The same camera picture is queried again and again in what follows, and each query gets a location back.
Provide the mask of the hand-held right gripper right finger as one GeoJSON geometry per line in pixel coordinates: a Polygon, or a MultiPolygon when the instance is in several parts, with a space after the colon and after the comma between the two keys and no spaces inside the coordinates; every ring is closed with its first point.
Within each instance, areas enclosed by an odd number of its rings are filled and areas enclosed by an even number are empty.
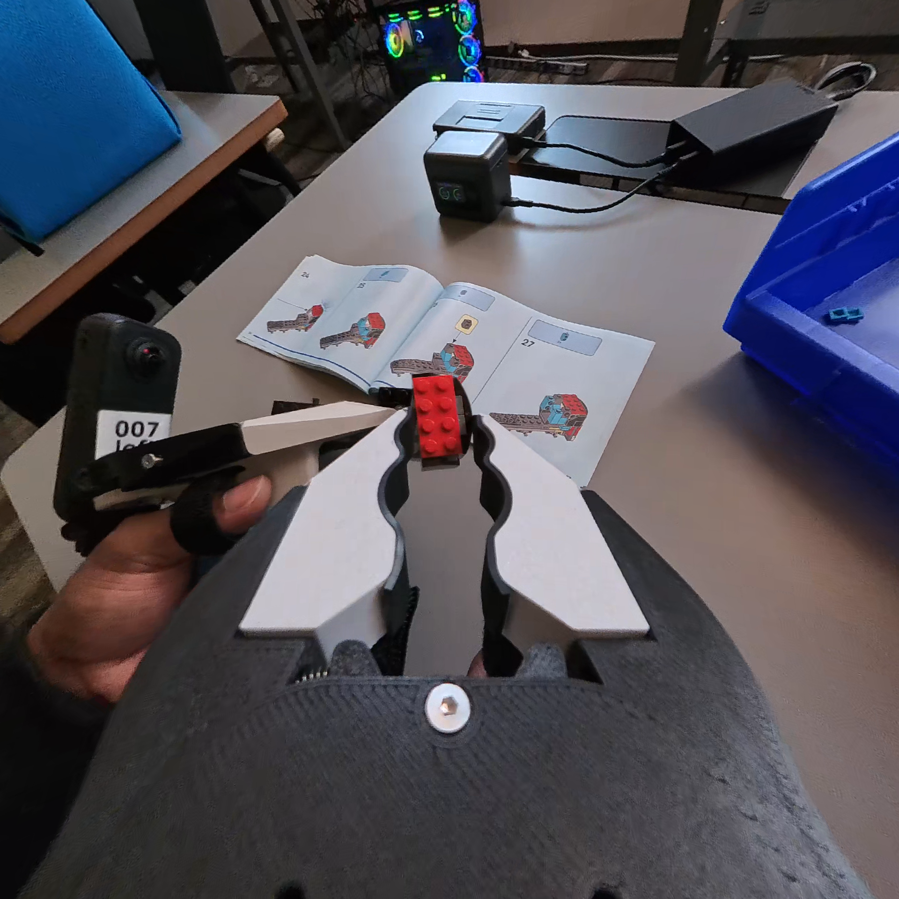
{"type": "Polygon", "coordinates": [[[498,421],[477,416],[479,501],[492,519],[481,579],[486,673],[533,646],[645,638],[650,626],[577,484],[498,421]]]}

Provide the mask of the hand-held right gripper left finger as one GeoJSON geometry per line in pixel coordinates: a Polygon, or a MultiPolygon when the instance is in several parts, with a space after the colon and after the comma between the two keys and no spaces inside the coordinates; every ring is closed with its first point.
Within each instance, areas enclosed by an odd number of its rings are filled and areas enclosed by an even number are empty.
{"type": "Polygon", "coordinates": [[[314,638],[326,659],[360,641],[401,675],[418,590],[396,515],[409,497],[413,411],[394,411],[316,474],[243,615],[253,637],[314,638]]]}

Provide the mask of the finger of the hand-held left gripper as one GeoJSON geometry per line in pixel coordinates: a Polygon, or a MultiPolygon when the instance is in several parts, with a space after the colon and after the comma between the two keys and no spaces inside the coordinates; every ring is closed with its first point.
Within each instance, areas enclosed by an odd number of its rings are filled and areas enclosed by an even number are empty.
{"type": "Polygon", "coordinates": [[[359,441],[363,440],[365,436],[367,436],[367,432],[354,432],[333,437],[316,444],[313,459],[317,463],[317,467],[315,473],[309,478],[308,483],[319,472],[323,471],[359,441]]]}
{"type": "Polygon", "coordinates": [[[340,401],[276,413],[239,423],[246,450],[262,456],[375,428],[397,410],[355,401],[340,401]]]}

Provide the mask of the instruction booklet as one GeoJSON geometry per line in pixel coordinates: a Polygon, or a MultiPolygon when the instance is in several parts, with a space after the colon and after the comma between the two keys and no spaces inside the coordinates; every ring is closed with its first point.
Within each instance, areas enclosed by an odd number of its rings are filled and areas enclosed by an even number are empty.
{"type": "Polygon", "coordinates": [[[408,265],[306,257],[237,337],[364,392],[455,376],[490,415],[589,485],[654,349],[636,336],[539,312],[495,289],[442,286],[408,265]]]}

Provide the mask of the blue plastic bin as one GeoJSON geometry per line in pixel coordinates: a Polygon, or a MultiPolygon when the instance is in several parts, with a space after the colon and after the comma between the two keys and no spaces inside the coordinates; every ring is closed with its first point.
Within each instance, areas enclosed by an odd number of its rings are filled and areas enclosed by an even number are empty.
{"type": "Polygon", "coordinates": [[[898,466],[898,135],[803,186],[724,331],[834,430],[898,466]],[[827,324],[860,307],[857,324],[827,324]]]}

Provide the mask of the person's left forearm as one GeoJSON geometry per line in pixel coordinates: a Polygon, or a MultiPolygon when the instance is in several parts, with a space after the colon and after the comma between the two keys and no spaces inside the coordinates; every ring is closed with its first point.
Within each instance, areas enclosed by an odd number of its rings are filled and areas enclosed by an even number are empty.
{"type": "Polygon", "coordinates": [[[2,619],[2,897],[17,896],[59,833],[111,711],[43,677],[26,637],[46,610],[2,619]]]}

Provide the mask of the grey desk wooden edge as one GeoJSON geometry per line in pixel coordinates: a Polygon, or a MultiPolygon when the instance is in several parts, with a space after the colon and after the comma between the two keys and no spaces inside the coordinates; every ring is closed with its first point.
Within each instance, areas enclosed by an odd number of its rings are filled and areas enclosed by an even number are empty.
{"type": "Polygon", "coordinates": [[[276,96],[162,96],[182,127],[177,146],[48,236],[40,255],[2,233],[2,343],[21,340],[287,117],[276,96]]]}

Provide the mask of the white adjacent desk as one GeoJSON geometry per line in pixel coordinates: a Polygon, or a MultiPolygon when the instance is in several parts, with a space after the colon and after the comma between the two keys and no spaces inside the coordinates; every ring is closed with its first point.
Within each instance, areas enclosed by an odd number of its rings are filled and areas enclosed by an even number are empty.
{"type": "Polygon", "coordinates": [[[897,131],[897,91],[864,91],[842,102],[825,134],[783,191],[784,199],[792,199],[809,182],[897,131]]]}

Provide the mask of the person's left hand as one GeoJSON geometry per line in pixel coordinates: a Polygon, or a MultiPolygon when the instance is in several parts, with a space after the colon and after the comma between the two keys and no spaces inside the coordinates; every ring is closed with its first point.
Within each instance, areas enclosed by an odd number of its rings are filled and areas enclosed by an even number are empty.
{"type": "Polygon", "coordinates": [[[192,589],[195,556],[174,538],[172,511],[120,523],[29,630],[29,652],[50,684],[83,700],[120,700],[192,589]]]}

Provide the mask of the blue fabric box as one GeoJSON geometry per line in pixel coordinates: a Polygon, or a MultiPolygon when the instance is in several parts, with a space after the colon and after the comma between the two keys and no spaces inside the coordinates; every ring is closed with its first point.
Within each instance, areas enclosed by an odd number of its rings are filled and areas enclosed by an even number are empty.
{"type": "Polygon", "coordinates": [[[1,3],[1,219],[38,244],[182,140],[87,2],[1,3]]]}

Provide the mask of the small black flat box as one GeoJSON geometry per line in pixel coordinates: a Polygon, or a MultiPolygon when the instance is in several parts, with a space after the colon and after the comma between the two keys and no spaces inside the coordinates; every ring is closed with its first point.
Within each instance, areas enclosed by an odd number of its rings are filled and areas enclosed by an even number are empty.
{"type": "Polygon", "coordinates": [[[458,100],[433,123],[436,135],[451,130],[489,132],[506,138],[519,154],[545,133],[545,107],[518,103],[458,100]]]}

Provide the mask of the lit computer tower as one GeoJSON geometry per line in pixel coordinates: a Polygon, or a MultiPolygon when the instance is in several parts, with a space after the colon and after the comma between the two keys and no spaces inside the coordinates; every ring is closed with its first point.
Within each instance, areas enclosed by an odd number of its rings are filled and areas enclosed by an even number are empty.
{"type": "Polygon", "coordinates": [[[393,2],[376,11],[390,85],[397,96],[430,83],[486,81],[478,1],[393,2]]]}

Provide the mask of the black charger box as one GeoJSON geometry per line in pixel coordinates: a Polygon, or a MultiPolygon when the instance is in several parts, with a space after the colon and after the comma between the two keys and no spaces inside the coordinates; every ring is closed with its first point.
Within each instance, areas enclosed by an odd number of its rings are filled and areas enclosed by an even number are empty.
{"type": "Polygon", "coordinates": [[[663,163],[688,186],[728,185],[807,151],[838,106],[792,79],[759,84],[674,119],[663,163]]]}

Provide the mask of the black cabled device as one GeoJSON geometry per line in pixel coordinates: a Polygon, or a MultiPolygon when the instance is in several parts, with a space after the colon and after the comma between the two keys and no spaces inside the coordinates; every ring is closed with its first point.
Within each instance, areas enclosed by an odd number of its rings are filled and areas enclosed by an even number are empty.
{"type": "Polygon", "coordinates": [[[500,133],[444,131],[425,151],[423,163],[443,217],[491,223],[511,199],[508,143],[500,133]]]}

